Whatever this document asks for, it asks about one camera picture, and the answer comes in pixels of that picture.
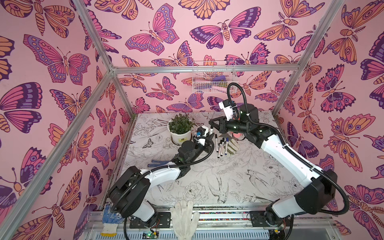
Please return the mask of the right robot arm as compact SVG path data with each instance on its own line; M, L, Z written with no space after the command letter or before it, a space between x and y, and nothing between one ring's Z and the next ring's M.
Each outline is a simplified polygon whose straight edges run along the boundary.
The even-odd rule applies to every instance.
M243 104L239 109L232 101L219 103L225 116L209 121L221 134L243 134L245 139L271 155L298 180L303 189L285 199L277 200L266 208L265 218L270 226L280 225L286 217L297 214L324 213L343 215L350 209L345 191L337 183L337 174L324 171L312 164L287 144L274 126L259 123L258 109Z

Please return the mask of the white whiteboard marker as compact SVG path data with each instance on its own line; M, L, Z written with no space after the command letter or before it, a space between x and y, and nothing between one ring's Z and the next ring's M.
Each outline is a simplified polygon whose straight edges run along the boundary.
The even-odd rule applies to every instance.
M215 134L215 149L216 149L216 155L217 155L217 158L220 157L219 153L220 153L220 148L219 148L219 142L218 142L218 135Z

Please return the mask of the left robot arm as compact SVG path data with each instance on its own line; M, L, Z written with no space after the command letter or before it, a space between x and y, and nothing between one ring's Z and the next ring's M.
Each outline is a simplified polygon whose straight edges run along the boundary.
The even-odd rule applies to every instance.
M210 134L182 143L178 153L161 166L149 170L129 167L108 191L112 204L109 212L118 213L124 219L139 219L148 228L154 226L158 221L158 212L146 200L147 192L153 187L184 177L191 166L209 158L215 150L213 138L214 134Z

